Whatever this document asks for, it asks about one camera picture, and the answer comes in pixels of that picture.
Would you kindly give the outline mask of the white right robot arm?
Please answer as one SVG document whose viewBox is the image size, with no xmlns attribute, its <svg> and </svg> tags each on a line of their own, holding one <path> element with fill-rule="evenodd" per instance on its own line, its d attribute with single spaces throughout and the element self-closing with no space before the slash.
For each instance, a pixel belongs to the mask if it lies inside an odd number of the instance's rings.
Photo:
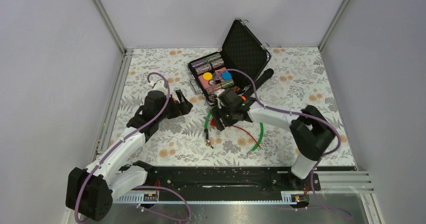
<svg viewBox="0 0 426 224">
<path fill-rule="evenodd" d="M 291 167 L 288 183 L 296 190 L 307 185 L 307 176 L 337 136 L 337 131 L 312 105 L 300 112 L 290 112 L 262 104 L 253 97 L 237 95 L 231 89 L 219 90 L 217 103 L 212 116 L 219 131 L 237 122 L 250 122 L 278 127 L 292 134 L 299 154 Z"/>
</svg>

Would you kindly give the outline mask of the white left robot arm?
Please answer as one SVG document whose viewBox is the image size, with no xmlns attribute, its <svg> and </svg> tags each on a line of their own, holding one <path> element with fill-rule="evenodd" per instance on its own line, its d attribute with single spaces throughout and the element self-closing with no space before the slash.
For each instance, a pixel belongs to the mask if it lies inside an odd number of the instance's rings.
<svg viewBox="0 0 426 224">
<path fill-rule="evenodd" d="M 167 90 L 152 90 L 145 97 L 127 127 L 112 146 L 85 168 L 75 167 L 68 175 L 65 205 L 94 221 L 102 220 L 113 202 L 141 186 L 150 189 L 156 176 L 140 166 L 119 169 L 138 148 L 159 129 L 164 119 L 174 119 L 190 113 L 193 105 L 177 90 L 174 99 Z"/>
</svg>

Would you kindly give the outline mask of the black poker chip case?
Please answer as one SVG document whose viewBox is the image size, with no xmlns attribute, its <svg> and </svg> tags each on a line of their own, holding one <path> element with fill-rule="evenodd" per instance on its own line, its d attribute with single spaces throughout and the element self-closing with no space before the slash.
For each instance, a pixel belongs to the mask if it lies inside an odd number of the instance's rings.
<svg viewBox="0 0 426 224">
<path fill-rule="evenodd" d="M 256 80 L 271 59 L 267 44 L 262 44 L 246 26 L 247 21 L 236 18 L 218 51 L 190 61 L 187 67 L 191 73 L 190 84 L 201 91 L 208 105 L 216 104 L 214 91 L 231 88 L 242 93 L 251 86 L 249 80 L 240 73 L 230 72 L 232 78 L 224 81 L 222 72 L 229 68 L 237 69 Z M 212 80 L 204 80 L 202 75 L 212 74 Z"/>
</svg>

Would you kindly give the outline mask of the blue round chip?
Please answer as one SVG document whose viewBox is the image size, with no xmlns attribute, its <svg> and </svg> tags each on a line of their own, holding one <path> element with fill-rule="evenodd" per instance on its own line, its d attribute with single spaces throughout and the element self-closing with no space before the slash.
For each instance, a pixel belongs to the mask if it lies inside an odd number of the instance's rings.
<svg viewBox="0 0 426 224">
<path fill-rule="evenodd" d="M 232 78 L 231 74 L 227 71 L 222 72 L 222 79 L 224 81 L 230 80 Z"/>
</svg>

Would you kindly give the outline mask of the yellow round chip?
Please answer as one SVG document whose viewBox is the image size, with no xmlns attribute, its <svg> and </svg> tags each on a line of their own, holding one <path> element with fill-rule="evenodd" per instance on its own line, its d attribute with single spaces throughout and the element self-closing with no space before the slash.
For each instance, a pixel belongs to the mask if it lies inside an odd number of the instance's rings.
<svg viewBox="0 0 426 224">
<path fill-rule="evenodd" d="M 202 77 L 204 80 L 207 80 L 207 81 L 212 80 L 212 74 L 210 72 L 204 73 Z"/>
</svg>

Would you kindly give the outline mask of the red cable lock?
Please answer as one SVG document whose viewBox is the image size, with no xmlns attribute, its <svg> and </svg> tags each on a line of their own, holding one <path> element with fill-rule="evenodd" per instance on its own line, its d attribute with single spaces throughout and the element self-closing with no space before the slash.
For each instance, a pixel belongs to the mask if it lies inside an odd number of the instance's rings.
<svg viewBox="0 0 426 224">
<path fill-rule="evenodd" d="M 214 120 L 214 119 L 210 120 L 208 124 L 209 124 L 210 126 L 213 126 L 213 127 L 216 127 L 216 126 L 217 126 L 217 124 L 216 124 L 216 122 L 215 122 L 215 120 Z M 243 132 L 244 132 L 247 136 L 249 136 L 249 137 L 250 137 L 250 140 L 252 140 L 252 141 L 254 142 L 254 146 L 253 146 L 253 148 L 252 148 L 252 150 L 251 150 L 251 151 L 255 151 L 258 147 L 260 147 L 260 143 L 259 143 L 259 140 L 260 140 L 260 139 L 256 140 L 250 132 L 248 132 L 247 130 L 245 130 L 245 129 L 241 128 L 241 127 L 238 127 L 238 126 L 232 126 L 232 127 L 233 127 L 233 128 L 236 128 L 236 129 L 238 129 L 238 130 L 243 131 Z"/>
</svg>

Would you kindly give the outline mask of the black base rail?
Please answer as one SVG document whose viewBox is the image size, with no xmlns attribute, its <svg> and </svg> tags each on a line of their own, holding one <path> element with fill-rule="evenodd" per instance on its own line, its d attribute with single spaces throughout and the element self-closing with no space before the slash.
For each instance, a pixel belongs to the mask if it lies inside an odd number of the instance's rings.
<svg viewBox="0 0 426 224">
<path fill-rule="evenodd" d="M 133 190 L 117 203 L 175 204 L 180 194 L 189 203 L 291 203 L 305 191 L 321 189 L 318 175 L 299 180 L 290 167 L 149 167 L 145 186 L 161 189 Z"/>
</svg>

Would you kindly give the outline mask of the black marker orange cap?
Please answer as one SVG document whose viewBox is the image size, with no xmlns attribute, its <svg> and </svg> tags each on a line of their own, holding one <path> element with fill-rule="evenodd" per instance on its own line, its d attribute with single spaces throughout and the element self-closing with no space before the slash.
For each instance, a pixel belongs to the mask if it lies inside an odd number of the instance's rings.
<svg viewBox="0 0 426 224">
<path fill-rule="evenodd" d="M 258 89 L 260 86 L 262 86 L 267 80 L 269 80 L 274 74 L 274 70 L 272 68 L 266 69 L 259 78 L 255 81 L 255 87 Z M 250 86 L 243 94 L 242 96 L 247 98 L 251 97 L 254 94 L 254 87 Z"/>
</svg>

